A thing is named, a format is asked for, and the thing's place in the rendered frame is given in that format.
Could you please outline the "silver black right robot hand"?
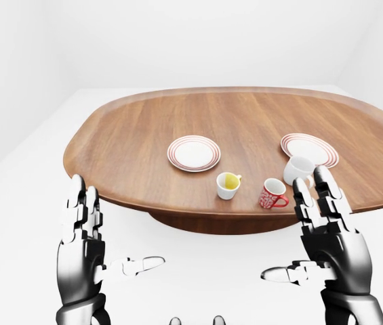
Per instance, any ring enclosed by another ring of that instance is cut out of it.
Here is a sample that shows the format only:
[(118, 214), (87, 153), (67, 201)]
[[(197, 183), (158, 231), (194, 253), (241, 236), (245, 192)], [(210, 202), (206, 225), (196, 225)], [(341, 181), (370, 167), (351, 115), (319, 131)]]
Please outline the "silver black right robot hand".
[(352, 210), (346, 195), (327, 167), (316, 167), (313, 176), (316, 200), (302, 179), (293, 182), (294, 211), (302, 223), (301, 240), (309, 260), (272, 267), (261, 273), (261, 279), (301, 285), (320, 278), (329, 290), (368, 295), (371, 257), (363, 235), (348, 220)]

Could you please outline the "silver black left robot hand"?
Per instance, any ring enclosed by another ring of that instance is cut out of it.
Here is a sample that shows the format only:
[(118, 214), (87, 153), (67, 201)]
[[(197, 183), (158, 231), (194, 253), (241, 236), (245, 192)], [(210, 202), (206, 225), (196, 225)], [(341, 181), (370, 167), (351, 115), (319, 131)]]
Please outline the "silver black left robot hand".
[(165, 259), (158, 256), (141, 260), (126, 257), (110, 265), (104, 263), (106, 243), (100, 233), (103, 214), (100, 212), (98, 191), (94, 186), (86, 187), (84, 179), (78, 174), (71, 178), (61, 225), (57, 281), (64, 305), (95, 297), (100, 292), (103, 280), (133, 278), (165, 263)]

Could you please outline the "red patterned mug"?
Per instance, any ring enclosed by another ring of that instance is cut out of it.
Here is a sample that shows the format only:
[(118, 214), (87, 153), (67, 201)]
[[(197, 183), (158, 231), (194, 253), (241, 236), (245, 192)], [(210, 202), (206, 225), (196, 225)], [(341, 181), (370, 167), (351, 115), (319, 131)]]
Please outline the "red patterned mug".
[(289, 199), (285, 196), (285, 192), (286, 187), (282, 181), (268, 178), (264, 181), (258, 203), (265, 209), (286, 207), (289, 204)]

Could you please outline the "plain white mug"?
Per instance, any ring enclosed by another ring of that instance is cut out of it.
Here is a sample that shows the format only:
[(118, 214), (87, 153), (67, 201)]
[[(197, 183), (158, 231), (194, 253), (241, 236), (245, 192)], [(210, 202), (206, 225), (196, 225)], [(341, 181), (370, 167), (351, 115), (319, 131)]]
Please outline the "plain white mug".
[(308, 181), (308, 188), (314, 186), (314, 179), (312, 177), (315, 164), (307, 158), (302, 156), (292, 156), (287, 162), (283, 171), (283, 181), (289, 185), (293, 185), (293, 181), (296, 178)]

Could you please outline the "white plate with red rings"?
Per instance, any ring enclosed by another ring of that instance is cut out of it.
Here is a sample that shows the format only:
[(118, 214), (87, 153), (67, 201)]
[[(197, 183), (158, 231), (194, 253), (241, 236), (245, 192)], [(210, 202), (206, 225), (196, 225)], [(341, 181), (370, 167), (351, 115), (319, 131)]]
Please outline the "white plate with red rings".
[(221, 159), (218, 144), (201, 135), (185, 135), (175, 139), (167, 149), (170, 163), (183, 171), (200, 172), (216, 166)]
[(305, 133), (284, 135), (280, 142), (282, 151), (289, 157), (301, 156), (311, 160), (316, 166), (332, 168), (339, 163), (337, 151), (324, 140)]

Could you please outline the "white mug with yellow inside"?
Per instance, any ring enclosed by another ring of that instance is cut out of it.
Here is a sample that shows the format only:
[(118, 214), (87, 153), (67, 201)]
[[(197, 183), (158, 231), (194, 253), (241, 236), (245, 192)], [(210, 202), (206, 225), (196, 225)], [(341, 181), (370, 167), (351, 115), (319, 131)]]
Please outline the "white mug with yellow inside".
[(230, 200), (241, 186), (241, 175), (223, 172), (216, 178), (217, 193), (222, 200)]

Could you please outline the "round dark wooden table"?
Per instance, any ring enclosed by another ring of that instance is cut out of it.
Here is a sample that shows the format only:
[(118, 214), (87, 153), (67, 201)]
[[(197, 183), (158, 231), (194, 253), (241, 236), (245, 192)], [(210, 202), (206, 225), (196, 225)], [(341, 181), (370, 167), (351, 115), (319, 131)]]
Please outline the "round dark wooden table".
[[(69, 175), (82, 176), (111, 203), (146, 211), (166, 225), (204, 234), (255, 234), (297, 222), (294, 202), (263, 209), (264, 181), (281, 179), (289, 133), (318, 137), (339, 154), (331, 169), (356, 212), (383, 208), (383, 111), (321, 91), (275, 87), (171, 89), (123, 97), (97, 109), (64, 153)], [(221, 149), (218, 164), (188, 172), (167, 158), (169, 145), (201, 135)], [(217, 193), (223, 172), (241, 175), (230, 200)]]

